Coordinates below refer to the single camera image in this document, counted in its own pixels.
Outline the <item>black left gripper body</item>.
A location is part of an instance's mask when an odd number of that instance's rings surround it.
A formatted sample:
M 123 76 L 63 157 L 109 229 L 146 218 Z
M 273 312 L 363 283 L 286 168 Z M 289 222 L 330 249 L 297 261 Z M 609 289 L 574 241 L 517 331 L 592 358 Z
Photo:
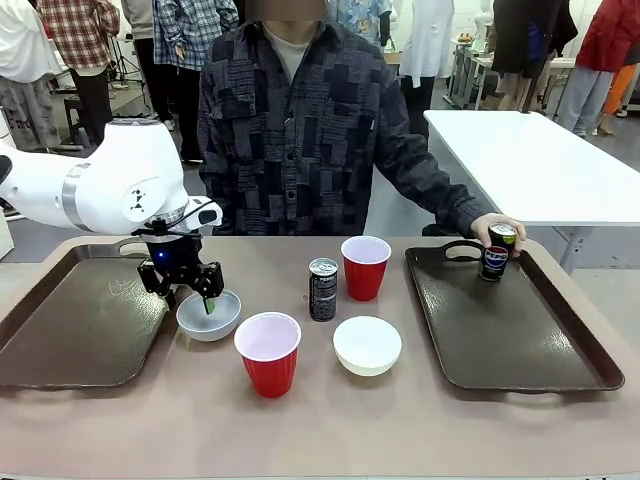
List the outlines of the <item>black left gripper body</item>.
M 156 271 L 172 285 L 192 286 L 197 267 L 202 264 L 199 252 L 202 236 L 199 233 L 157 234 L 150 229 L 134 232 L 146 244 L 149 258 Z

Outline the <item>person's left hand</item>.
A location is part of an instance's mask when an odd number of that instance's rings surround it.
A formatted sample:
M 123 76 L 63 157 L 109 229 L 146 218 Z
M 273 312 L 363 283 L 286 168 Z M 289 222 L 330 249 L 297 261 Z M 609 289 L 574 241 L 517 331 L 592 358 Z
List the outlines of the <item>person's left hand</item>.
M 485 248 L 488 248 L 492 245 L 492 240 L 489 234 L 489 227 L 495 223 L 508 224 L 516 230 L 516 241 L 515 246 L 511 252 L 511 256 L 518 257 L 522 251 L 524 242 L 527 240 L 525 227 L 519 221 L 502 214 L 488 213 L 476 218 L 471 223 L 470 231 L 475 239 L 479 240 Z

